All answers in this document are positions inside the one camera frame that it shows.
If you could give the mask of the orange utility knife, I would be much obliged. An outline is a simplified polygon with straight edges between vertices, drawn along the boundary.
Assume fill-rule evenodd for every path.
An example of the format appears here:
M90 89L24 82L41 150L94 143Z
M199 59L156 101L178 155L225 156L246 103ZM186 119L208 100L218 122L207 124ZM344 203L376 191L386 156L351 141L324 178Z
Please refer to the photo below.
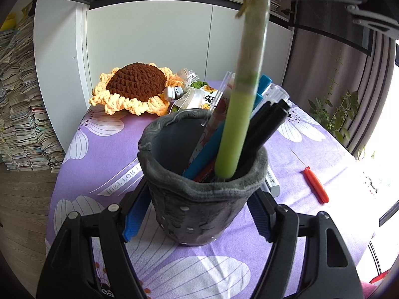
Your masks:
M299 156L293 150L291 150L291 152L304 166L302 175L305 177L306 182L308 183L312 191L315 193L316 197L318 198L318 201L321 204L327 204L329 202L329 196L326 190L324 189L324 186L321 184L320 180L316 176L316 174L311 170L309 166L305 165L302 159L300 159Z

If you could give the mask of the purple floral tablecloth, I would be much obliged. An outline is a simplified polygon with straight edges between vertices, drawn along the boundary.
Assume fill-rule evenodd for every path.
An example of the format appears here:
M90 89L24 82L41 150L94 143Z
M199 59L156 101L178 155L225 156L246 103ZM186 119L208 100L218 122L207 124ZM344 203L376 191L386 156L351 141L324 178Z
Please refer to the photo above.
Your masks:
M154 116L120 111L107 115L91 107L66 152L51 198L45 243L50 246L69 212L98 213L135 189L142 172L137 143ZM331 216L359 263L377 229L375 193L354 157L305 111L293 106L286 122L267 141L269 165L279 181L278 203L299 213ZM302 175L309 166L324 186L321 204ZM126 245L145 293L150 298L249 298L271 245L258 234L243 208L215 242L199 247L172 241L146 213L139 233Z

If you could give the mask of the green highlighter pen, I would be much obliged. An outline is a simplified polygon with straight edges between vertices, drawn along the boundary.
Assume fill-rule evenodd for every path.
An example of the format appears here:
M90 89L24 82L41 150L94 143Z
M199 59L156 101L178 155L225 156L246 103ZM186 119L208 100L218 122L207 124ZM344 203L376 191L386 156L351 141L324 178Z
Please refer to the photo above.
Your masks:
M271 0L245 0L235 84L231 93L214 173L218 181L233 177L239 162L264 58Z

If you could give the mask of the green crocheted flower stem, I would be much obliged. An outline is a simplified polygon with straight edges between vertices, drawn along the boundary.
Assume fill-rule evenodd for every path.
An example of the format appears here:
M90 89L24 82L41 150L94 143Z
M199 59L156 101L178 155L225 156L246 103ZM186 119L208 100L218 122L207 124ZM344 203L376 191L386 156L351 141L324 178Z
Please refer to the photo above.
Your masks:
M201 87L207 86L207 85L208 85L207 82L199 81L199 80L191 83L191 87L196 88L196 89L200 89Z

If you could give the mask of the green potted plant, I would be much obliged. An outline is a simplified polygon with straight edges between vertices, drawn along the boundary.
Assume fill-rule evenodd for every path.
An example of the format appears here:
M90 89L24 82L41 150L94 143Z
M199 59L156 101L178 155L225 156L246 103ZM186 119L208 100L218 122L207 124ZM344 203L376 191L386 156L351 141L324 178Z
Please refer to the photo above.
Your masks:
M322 93L308 100L312 117L356 159L365 152L375 126L376 74L370 57L363 64L351 64L335 55Z

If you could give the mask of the translucent white ribbon bow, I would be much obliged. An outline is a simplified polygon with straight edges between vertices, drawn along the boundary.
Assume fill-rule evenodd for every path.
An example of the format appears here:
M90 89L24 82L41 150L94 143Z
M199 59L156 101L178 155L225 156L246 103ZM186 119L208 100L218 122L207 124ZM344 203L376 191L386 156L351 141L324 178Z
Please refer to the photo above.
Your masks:
M191 87L192 82L201 81L200 77L194 71L186 68L179 70L177 76L183 80L183 85L167 86L163 92L164 99L170 103L169 113L201 107L203 92Z

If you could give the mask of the grey felt pen holder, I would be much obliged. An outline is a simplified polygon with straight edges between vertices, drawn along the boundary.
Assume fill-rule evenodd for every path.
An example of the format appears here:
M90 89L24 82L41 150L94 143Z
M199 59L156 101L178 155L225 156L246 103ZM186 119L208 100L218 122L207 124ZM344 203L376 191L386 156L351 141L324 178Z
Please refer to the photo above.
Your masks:
M180 244L203 246L230 226L266 177L265 148L251 156L248 168L230 182L198 183L183 177L203 132L205 109L188 109L159 117L138 142L140 166L149 185L156 219L164 233Z

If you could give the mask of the tall stack of books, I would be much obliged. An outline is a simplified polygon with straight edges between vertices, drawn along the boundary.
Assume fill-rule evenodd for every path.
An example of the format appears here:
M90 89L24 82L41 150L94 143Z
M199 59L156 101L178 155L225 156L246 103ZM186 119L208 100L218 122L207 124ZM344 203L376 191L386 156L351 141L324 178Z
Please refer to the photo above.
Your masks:
M58 173L65 152L39 87L33 25L27 17L1 33L1 162L9 171Z

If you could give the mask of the grey curtain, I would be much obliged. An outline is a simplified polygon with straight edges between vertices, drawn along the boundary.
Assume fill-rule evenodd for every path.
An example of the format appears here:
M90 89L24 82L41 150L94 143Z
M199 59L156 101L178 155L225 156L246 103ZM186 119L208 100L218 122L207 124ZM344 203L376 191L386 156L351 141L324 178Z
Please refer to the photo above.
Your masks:
M391 87L396 42L371 35L371 51L362 51L309 30L297 29L283 88L292 101L357 155L377 125Z

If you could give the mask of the blue pen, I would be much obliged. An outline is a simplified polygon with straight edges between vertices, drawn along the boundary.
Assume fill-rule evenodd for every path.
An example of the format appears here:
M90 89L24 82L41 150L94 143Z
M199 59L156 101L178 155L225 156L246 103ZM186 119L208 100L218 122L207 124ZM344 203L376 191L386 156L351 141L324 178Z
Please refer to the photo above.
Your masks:
M223 129L224 122L219 125L198 156L191 162L191 164L188 164L186 170L183 172L183 177L194 180L208 166L208 164L214 161L214 158L218 154Z

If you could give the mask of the red patterned pen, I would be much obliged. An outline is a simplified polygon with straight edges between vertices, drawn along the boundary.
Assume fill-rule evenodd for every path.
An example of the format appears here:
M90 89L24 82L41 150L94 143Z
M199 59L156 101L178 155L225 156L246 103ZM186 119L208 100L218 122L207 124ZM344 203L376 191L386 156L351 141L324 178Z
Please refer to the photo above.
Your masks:
M214 99L211 106L212 114L202 123L204 129L189 159L189 164L191 164L191 162L198 156L200 151L205 147L219 125L224 122L234 86L234 80L235 73L227 72L222 81L221 95Z

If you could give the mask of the black marker pen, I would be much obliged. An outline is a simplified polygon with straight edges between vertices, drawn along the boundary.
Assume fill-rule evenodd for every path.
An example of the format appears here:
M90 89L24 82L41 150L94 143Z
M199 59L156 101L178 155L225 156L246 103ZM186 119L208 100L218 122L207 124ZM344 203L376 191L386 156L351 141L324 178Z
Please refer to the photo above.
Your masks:
M278 127L288 116L290 106L280 99L276 103L266 103L256 112L250 120L250 126L243 144L237 170L232 180L245 174L250 168L250 159L256 154L265 142L275 133Z

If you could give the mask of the white cabinet with shelves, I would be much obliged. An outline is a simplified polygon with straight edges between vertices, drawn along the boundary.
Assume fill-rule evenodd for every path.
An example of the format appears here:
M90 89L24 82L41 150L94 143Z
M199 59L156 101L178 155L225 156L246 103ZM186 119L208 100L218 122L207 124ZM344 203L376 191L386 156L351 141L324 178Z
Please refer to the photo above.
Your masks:
M134 62L221 80L235 69L240 0L37 0L34 60L56 136L68 148L100 74Z

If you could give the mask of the red gel pen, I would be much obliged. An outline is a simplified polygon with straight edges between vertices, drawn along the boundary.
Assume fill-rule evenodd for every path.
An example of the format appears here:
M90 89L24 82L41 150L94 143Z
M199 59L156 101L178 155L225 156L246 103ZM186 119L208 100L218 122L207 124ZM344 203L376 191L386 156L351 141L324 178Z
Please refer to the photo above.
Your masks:
M283 88L281 88L279 85L275 85L274 83L267 81L266 77L262 76L258 85L258 91L256 93L256 98L251 113L251 119L254 117L256 112L266 103L266 101L276 103L280 99L283 99L288 103L288 105L290 105L289 98L289 94ZM214 173L214 164L216 162L216 157L214 158L214 161L208 164L208 166L198 175L198 177L194 179L195 182L209 183L217 178Z

